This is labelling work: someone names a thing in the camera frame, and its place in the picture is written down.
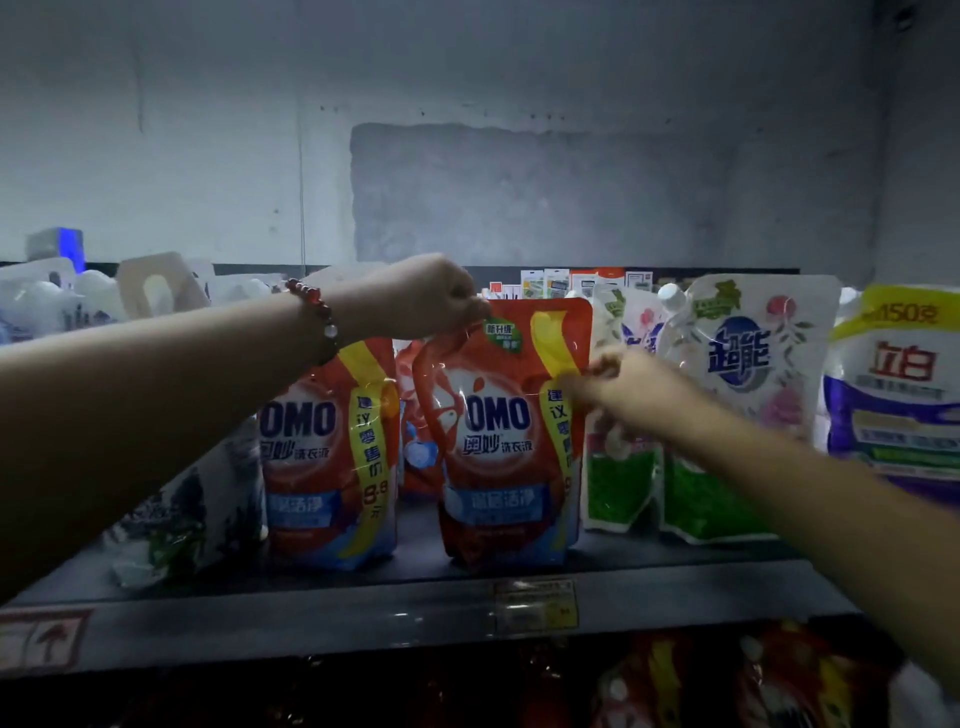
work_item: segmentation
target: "green label badge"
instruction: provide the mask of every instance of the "green label badge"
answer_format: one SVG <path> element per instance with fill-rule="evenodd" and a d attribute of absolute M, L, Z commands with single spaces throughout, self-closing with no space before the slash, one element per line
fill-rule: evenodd
<path fill-rule="evenodd" d="M 491 343 L 507 352 L 519 352 L 523 346 L 523 336 L 514 322 L 506 319 L 487 319 L 483 325 L 484 333 Z"/>

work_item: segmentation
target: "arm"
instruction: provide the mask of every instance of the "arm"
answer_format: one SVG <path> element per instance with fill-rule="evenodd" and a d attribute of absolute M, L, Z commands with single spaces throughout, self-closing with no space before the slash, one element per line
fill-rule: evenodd
<path fill-rule="evenodd" d="M 647 354 L 577 377 L 574 397 L 650 432 L 725 478 L 770 527 L 918 662 L 960 694 L 960 520 L 729 412 Z"/>
<path fill-rule="evenodd" d="M 324 291 L 345 346 L 486 313 L 466 272 L 411 258 Z M 0 604 L 88 544 L 336 352 L 288 294 L 0 349 Z"/>

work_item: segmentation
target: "pink flower print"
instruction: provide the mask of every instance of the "pink flower print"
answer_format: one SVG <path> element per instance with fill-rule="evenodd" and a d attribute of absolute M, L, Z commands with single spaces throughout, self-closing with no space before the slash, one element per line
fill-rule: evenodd
<path fill-rule="evenodd" d="M 797 313 L 797 302 L 789 296 L 774 296 L 767 302 L 767 315 L 771 319 L 793 318 Z"/>
<path fill-rule="evenodd" d="M 804 421 L 803 395 L 788 384 L 760 408 L 760 423 L 765 427 L 784 428 Z"/>

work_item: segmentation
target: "price label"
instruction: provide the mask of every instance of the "price label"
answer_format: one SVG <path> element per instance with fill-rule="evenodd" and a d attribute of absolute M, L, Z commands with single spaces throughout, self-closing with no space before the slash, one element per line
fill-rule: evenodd
<path fill-rule="evenodd" d="M 501 635 L 557 632 L 580 625 L 572 579 L 505 579 L 493 587 Z"/>
<path fill-rule="evenodd" d="M 77 664 L 92 610 L 0 611 L 0 676 L 66 672 Z"/>

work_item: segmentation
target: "arrow symbol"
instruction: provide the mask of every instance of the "arrow symbol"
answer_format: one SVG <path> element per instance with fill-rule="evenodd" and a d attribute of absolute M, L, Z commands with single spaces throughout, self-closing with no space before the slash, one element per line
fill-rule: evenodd
<path fill-rule="evenodd" d="M 44 644 L 43 649 L 43 664 L 49 665 L 53 662 L 54 659 L 54 645 L 57 643 L 65 643 L 67 640 L 66 627 L 63 626 L 61 622 L 47 627 L 43 630 L 43 634 L 36 638 L 37 643 Z"/>

